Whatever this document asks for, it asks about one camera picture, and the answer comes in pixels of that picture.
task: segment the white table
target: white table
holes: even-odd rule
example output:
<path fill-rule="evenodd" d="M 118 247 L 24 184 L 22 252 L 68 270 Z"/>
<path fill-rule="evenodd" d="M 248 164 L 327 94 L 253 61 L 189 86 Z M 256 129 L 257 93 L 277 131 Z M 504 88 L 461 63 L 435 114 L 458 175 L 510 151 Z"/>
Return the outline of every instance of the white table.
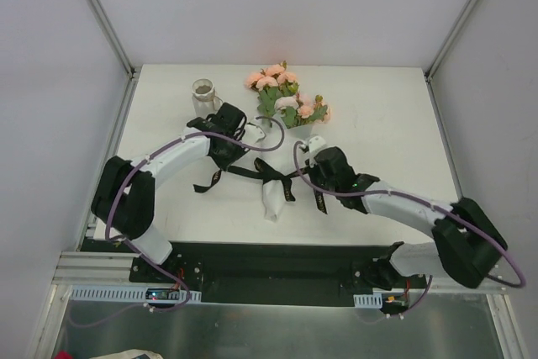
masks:
<path fill-rule="evenodd" d="M 208 78 L 219 96 L 256 115 L 256 94 L 243 88 L 259 66 L 145 65 L 129 111 L 119 156 L 130 158 L 176 138 L 194 118 L 190 88 Z M 301 90 L 323 94 L 333 108 L 328 124 L 314 133 L 338 145 L 356 172 L 376 175 L 395 187 L 454 201 L 446 153 L 423 72 L 417 68 L 290 66 Z M 250 152 L 251 165 L 258 153 Z M 196 194 L 193 184 L 209 185 L 216 171 L 206 158 L 192 164 L 156 194 L 154 223 L 170 240 L 315 245 L 390 245 L 429 240 L 417 230 L 372 215 L 344 209 L 332 197 L 329 215 L 315 208 L 311 189 L 293 180 L 297 202 L 284 207 L 273 223 L 264 219 L 261 183 L 224 173 L 219 184 Z M 97 239 L 104 234 L 98 223 Z"/>

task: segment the gray floor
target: gray floor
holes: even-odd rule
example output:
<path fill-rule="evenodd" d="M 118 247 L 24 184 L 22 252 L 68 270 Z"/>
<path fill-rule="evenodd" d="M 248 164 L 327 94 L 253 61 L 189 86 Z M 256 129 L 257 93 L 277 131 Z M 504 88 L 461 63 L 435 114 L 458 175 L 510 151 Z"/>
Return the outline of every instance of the gray floor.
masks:
<path fill-rule="evenodd" d="M 71 302 L 72 318 L 89 323 L 125 304 Z M 190 305 L 150 314 L 134 308 L 89 329 L 62 327 L 56 345 L 75 359 L 128 349 L 165 359 L 501 358 L 485 297 L 433 295 L 404 320 L 374 310 Z"/>

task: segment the gray wall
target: gray wall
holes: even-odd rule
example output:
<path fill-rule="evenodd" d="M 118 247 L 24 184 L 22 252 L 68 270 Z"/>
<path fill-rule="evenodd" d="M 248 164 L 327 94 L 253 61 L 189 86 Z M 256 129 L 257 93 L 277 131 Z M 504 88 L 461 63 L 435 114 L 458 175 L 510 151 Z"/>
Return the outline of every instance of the gray wall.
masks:
<path fill-rule="evenodd" d="M 483 0 L 434 91 L 463 192 L 491 215 L 528 277 L 511 296 L 538 357 L 537 0 Z"/>
<path fill-rule="evenodd" d="M 125 75 L 85 0 L 0 8 L 0 356 L 23 358 L 80 231 Z"/>
<path fill-rule="evenodd" d="M 142 63 L 427 67 L 466 0 L 101 0 Z"/>

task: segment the flower bouquet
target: flower bouquet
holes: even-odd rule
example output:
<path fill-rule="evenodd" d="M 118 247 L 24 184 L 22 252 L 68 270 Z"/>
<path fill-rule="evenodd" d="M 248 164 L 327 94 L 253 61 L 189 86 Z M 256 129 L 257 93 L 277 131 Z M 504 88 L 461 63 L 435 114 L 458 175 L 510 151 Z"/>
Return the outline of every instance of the flower bouquet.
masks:
<path fill-rule="evenodd" d="M 329 122 L 329 105 L 320 95 L 313 100 L 299 91 L 297 76 L 287 71 L 286 61 L 250 74 L 245 86 L 258 93 L 258 111 L 262 115 L 280 119 L 287 127 L 282 146 L 273 152 L 261 153 L 261 159 L 284 176 L 294 172 L 293 144 L 297 140 L 306 140 L 315 123 Z M 267 129 L 263 144 L 267 147 L 275 145 L 280 136 L 280 130 L 273 125 Z M 266 219 L 276 221 L 286 203 L 280 181 L 273 180 L 262 185 L 262 200 Z"/>

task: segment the black ribbon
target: black ribbon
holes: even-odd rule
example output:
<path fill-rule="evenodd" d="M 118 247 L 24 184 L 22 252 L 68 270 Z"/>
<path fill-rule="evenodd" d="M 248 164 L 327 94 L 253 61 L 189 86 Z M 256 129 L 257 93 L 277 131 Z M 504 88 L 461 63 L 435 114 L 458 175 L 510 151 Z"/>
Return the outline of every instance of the black ribbon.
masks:
<path fill-rule="evenodd" d="M 277 170 L 272 168 L 269 164 L 267 164 L 260 158 L 256 158 L 254 160 L 254 168 L 256 169 L 255 172 L 243 167 L 230 166 L 226 171 L 241 177 L 252 178 L 254 180 L 262 180 L 264 184 L 270 181 L 280 181 L 284 189 L 284 198 L 286 199 L 286 202 L 295 202 L 297 200 L 292 194 L 292 179 L 298 177 L 297 172 L 292 172 L 285 176 L 281 172 L 278 172 Z M 308 174 L 308 170 L 309 167 L 306 166 L 305 168 L 301 169 L 301 172 L 303 174 Z M 202 185 L 193 185 L 194 192 L 206 193 L 220 181 L 221 177 L 222 170 L 218 170 L 213 174 L 213 177 L 211 178 L 211 184 L 207 187 Z M 327 208 L 325 207 L 323 193 L 319 193 L 318 191 L 314 190 L 314 196 L 316 199 L 316 205 L 318 207 L 318 210 L 320 210 L 324 214 L 327 214 Z"/>

